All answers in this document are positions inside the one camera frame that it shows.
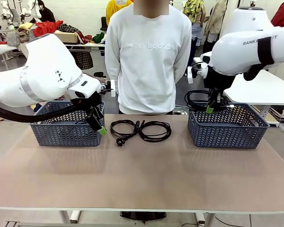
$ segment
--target white sweatshirt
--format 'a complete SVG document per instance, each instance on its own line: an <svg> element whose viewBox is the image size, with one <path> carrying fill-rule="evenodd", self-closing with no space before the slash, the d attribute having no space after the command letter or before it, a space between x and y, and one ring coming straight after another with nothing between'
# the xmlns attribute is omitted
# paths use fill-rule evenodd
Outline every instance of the white sweatshirt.
<svg viewBox="0 0 284 227"><path fill-rule="evenodd" d="M176 83L187 67L191 22L173 6L155 19L133 14L133 4L110 20L105 63L118 81L125 114L166 114L175 108Z"/></svg>

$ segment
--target basket rim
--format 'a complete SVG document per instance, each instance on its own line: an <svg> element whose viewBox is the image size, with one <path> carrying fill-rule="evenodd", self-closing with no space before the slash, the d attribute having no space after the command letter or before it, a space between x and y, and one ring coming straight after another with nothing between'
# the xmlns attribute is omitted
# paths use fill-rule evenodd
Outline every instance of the basket rim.
<svg viewBox="0 0 284 227"><path fill-rule="evenodd" d="M54 100L54 101L47 101L47 102L45 102L45 104L43 105L43 106L45 106L46 104L48 104L48 103L58 103L58 102L64 102L64 103L71 103L71 101L70 100ZM42 110L42 108L43 108L43 106L34 114L34 116L36 116L36 115L39 115L39 112ZM54 126L74 126L74 125L76 125L76 126L80 126L80 127L90 127L90 125L89 124L45 124L45 123L38 123L38 122L34 122L34 123L28 123L29 125L32 125L32 126L49 126L49 125L54 125Z"/></svg>
<svg viewBox="0 0 284 227"><path fill-rule="evenodd" d="M253 113L256 114L266 126L236 126L236 125L218 126L218 125L215 125L215 126L211 126L211 127L217 127L217 128L221 128L221 127L224 127L224 128L244 128L244 129L267 129L267 128L270 128L270 125L267 123L267 121L265 121L260 116L260 114L251 105L249 105L247 103L229 103L229 104L230 105L245 105L245 106L249 107L251 109L251 111L253 111ZM194 111L189 111L189 112L191 112L193 117L195 118L195 112ZM195 122L198 125L202 126L202 127L206 127L205 125L200 124L198 121L195 121Z"/></svg>

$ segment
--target blue plastic basket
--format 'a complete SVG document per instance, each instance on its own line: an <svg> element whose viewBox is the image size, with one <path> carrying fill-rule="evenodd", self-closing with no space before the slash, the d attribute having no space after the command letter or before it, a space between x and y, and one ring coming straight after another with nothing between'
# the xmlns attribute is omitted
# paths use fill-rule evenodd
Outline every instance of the blue plastic basket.
<svg viewBox="0 0 284 227"><path fill-rule="evenodd" d="M248 104L221 112L189 112L188 127L196 147L255 149L269 124Z"/></svg>
<svg viewBox="0 0 284 227"><path fill-rule="evenodd" d="M70 101L52 101L45 103L35 115L47 114L72 105ZM100 105L103 112L104 103ZM75 111L50 120L30 124L40 146L50 147L96 147L101 135L93 131L89 124L78 124L87 118L84 111Z"/></svg>

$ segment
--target yellow hoodie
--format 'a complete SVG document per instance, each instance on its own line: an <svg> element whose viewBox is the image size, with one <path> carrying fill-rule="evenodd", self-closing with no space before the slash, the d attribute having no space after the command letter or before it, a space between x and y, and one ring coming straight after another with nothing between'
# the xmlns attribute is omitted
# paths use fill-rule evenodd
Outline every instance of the yellow hoodie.
<svg viewBox="0 0 284 227"><path fill-rule="evenodd" d="M120 9L123 9L124 7L129 6L130 4L132 4L131 0L126 0L125 5L117 5L115 0L110 0L110 2L107 5L107 8L106 8L107 25L109 24L109 20L114 13L118 12Z"/></svg>

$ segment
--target beige jacket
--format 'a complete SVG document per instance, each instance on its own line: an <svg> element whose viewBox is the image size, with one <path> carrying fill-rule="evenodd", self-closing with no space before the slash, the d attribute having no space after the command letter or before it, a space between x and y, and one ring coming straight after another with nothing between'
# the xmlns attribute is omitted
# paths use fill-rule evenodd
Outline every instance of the beige jacket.
<svg viewBox="0 0 284 227"><path fill-rule="evenodd" d="M211 34L219 34L222 28L223 17L226 12L227 0L217 0L213 12L209 17L204 35Z"/></svg>

